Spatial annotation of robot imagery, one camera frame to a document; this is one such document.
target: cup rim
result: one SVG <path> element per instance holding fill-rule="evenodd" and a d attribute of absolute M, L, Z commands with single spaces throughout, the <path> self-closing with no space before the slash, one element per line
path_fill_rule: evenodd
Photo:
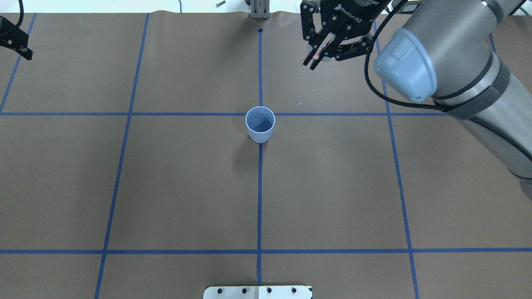
<path fill-rule="evenodd" d="M 247 124 L 247 116 L 249 115 L 249 113 L 254 110 L 254 109 L 259 109 L 259 108 L 265 108 L 266 110 L 270 111 L 271 115 L 273 115 L 273 123 L 271 124 L 271 128 L 269 128 L 267 131 L 264 131 L 264 132 L 257 132 L 255 130 L 253 130 L 252 128 L 250 128 L 250 126 Z M 247 113 L 246 113 L 246 118 L 245 118 L 245 122 L 246 122 L 246 127 L 248 128 L 248 130 L 252 131 L 252 132 L 255 132 L 257 134 L 264 134 L 264 133 L 268 133 L 269 131 L 273 130 L 273 126 L 275 126 L 275 113 L 273 111 L 271 111 L 271 109 L 269 109 L 268 107 L 265 107 L 265 106 L 255 106 L 253 108 L 251 108 Z"/>

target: gripper logo text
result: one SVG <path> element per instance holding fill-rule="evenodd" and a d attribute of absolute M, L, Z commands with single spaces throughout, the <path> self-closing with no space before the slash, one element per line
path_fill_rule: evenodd
<path fill-rule="evenodd" d="M 370 6 L 370 5 L 380 4 L 378 1 L 375 1 L 375 0 L 355 0 L 355 2 L 360 6 Z"/>
<path fill-rule="evenodd" d="M 338 4 L 338 6 L 335 7 L 334 9 L 337 10 L 337 11 L 341 11 L 341 12 L 345 13 L 346 16 L 350 17 L 351 19 L 353 19 L 357 23 L 362 22 L 362 19 L 360 19 L 358 16 L 353 15 L 349 11 L 347 11 L 345 8 L 342 7 L 341 4 Z"/>

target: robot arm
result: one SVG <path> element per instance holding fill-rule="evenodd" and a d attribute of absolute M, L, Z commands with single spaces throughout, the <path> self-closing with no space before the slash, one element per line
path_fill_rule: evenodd
<path fill-rule="evenodd" d="M 334 16 L 339 20 L 342 16 L 341 24 L 352 26 L 356 24 L 346 21 L 345 16 L 359 16 L 363 30 L 357 33 L 362 35 L 368 32 L 366 23 L 372 22 L 376 15 L 358 11 L 366 11 L 368 7 L 382 11 L 388 1 L 351 0 L 351 6 L 343 2 L 323 0 L 322 6 L 338 3 L 346 11 L 331 13 L 330 9 L 322 8 L 322 17 L 328 22 Z M 532 96 L 484 42 L 520 3 L 521 0 L 426 0 L 383 49 L 375 61 L 375 69 L 388 84 L 413 102 L 431 96 L 435 102 L 432 107 L 456 118 L 479 139 L 520 180 L 521 188 L 532 200 Z M 305 1 L 302 4 L 305 28 L 308 16 L 303 13 L 304 4 Z M 331 29 L 323 26 L 322 31 L 330 30 L 336 34 L 336 39 L 345 38 L 338 23 Z M 305 29 L 303 32 L 304 38 L 307 37 Z M 320 35 L 322 32 L 307 39 L 313 51 L 314 45 L 322 42 Z M 337 53 L 344 49 L 338 46 L 336 39 L 317 57 L 311 51 L 305 62 L 315 59 L 312 64 L 315 68 L 324 56 L 330 57 L 327 55 L 331 52 L 330 46 L 335 47 L 338 60 Z M 363 54 L 369 53 L 372 45 L 373 40 Z"/>

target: metal bracket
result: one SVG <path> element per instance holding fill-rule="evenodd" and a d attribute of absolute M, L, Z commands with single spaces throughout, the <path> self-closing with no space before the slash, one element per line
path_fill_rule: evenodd
<path fill-rule="evenodd" d="M 203 299 L 312 299 L 311 286 L 208 287 Z"/>
<path fill-rule="evenodd" d="M 270 0 L 251 0 L 250 1 L 250 18 L 252 19 L 269 19 Z"/>

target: metal mounting plate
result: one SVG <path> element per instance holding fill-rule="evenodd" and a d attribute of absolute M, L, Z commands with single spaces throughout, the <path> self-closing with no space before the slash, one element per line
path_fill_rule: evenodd
<path fill-rule="evenodd" d="M 311 286 L 208 287 L 203 299 L 312 299 Z"/>

